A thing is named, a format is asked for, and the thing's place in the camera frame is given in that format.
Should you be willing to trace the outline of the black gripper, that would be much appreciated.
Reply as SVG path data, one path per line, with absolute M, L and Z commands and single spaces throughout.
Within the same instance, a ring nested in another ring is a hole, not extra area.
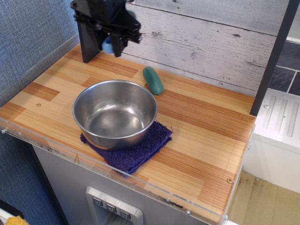
M 126 9 L 127 0 L 73 0 L 80 44 L 83 51 L 102 51 L 102 43 L 110 34 L 115 57 L 120 57 L 128 40 L 142 40 L 141 24 Z

